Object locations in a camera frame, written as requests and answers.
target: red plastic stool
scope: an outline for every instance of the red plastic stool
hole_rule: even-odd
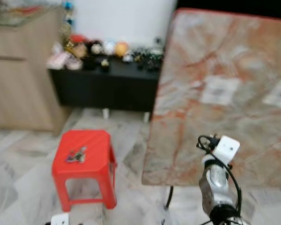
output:
[[[84,162],[67,162],[69,154],[75,154],[81,149],[84,150],[85,154]],[[78,203],[105,203],[106,208],[113,209],[117,204],[114,192],[116,166],[111,137],[107,132],[103,130],[70,130],[63,134],[52,164],[52,176],[62,210],[70,211],[71,205]],[[103,199],[70,200],[66,180],[72,178],[96,179]]]

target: cabinet leg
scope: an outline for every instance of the cabinet leg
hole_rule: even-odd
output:
[[[103,118],[105,120],[107,120],[109,118],[109,109],[108,108],[103,109]]]
[[[149,119],[150,119],[150,113],[149,112],[145,112],[144,113],[144,122],[145,123],[149,123]]]

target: white label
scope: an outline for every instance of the white label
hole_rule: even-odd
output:
[[[263,99],[267,105],[275,105],[281,108],[281,80],[276,84],[274,89]]]
[[[218,76],[208,76],[206,78],[206,83],[206,88],[202,93],[200,102],[215,105],[229,105],[241,81],[238,78],[227,79]]]

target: table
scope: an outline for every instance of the table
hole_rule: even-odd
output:
[[[172,22],[142,183],[198,185],[199,135],[241,143],[242,187],[281,186],[281,21],[180,10]]]

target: marble floor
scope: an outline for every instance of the marble floor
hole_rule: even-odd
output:
[[[105,129],[112,136],[116,157],[117,206],[72,207],[70,225],[198,225],[208,220],[198,187],[175,187],[165,211],[168,187],[141,184],[149,124],[142,113],[111,111],[104,120],[100,110],[75,109],[62,133],[70,129]],[[49,132],[0,129],[0,225],[42,225],[61,213],[51,178],[51,164],[61,136]],[[71,198],[100,197],[94,180],[69,180]],[[281,224],[281,190],[245,191],[243,216],[253,225]]]

